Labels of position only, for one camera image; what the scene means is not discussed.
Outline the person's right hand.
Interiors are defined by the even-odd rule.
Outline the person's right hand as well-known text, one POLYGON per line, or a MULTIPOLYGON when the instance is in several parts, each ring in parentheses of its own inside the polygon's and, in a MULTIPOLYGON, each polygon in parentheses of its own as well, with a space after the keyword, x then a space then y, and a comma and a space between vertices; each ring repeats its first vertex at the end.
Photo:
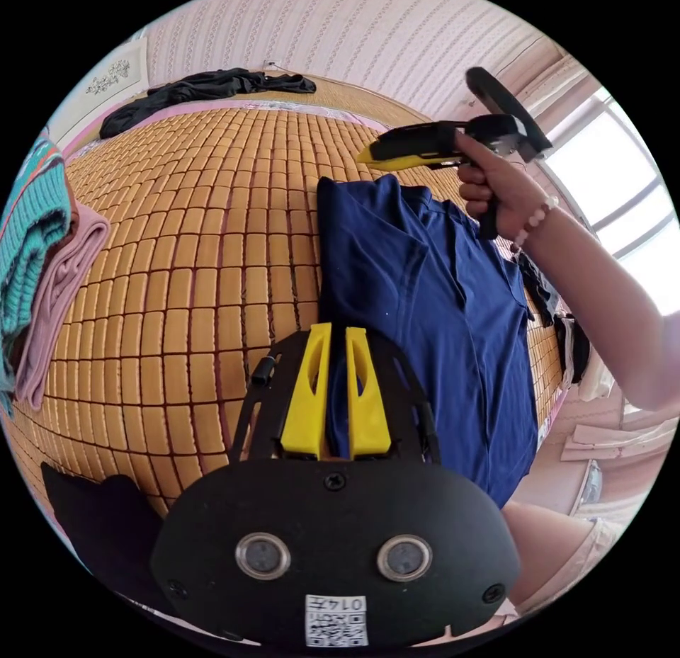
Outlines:
POLYGON ((456 133, 457 148, 470 160, 458 168, 460 197, 478 222, 490 214, 497 234, 513 248, 530 250, 557 202, 525 171, 473 138, 456 133))

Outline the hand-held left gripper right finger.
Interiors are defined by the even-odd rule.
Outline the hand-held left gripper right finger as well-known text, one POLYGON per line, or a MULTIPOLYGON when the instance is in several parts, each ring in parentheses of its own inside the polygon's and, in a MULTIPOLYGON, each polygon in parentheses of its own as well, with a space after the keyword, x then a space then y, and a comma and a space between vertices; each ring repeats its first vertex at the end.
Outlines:
POLYGON ((350 458, 387 455, 392 441, 367 332, 349 327, 345 341, 350 458))

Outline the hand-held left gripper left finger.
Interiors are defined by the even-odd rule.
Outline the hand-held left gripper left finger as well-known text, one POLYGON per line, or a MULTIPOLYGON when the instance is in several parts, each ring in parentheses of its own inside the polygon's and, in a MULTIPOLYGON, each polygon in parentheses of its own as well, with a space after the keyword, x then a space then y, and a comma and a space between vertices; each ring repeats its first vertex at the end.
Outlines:
POLYGON ((330 323, 311 326, 280 437, 282 449, 287 455, 313 460, 321 457, 325 439, 331 341, 330 323))

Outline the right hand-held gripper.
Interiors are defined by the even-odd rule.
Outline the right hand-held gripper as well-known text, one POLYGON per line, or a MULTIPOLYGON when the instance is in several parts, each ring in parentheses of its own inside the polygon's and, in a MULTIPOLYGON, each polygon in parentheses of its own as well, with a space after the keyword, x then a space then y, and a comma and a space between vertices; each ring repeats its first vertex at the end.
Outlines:
POLYGON ((375 171, 404 171, 426 167, 432 171, 468 165, 457 148, 461 132, 505 158, 517 153, 524 163, 533 161, 533 120, 527 114, 493 113, 467 121, 438 121, 397 127, 381 134, 363 149, 356 162, 375 171))

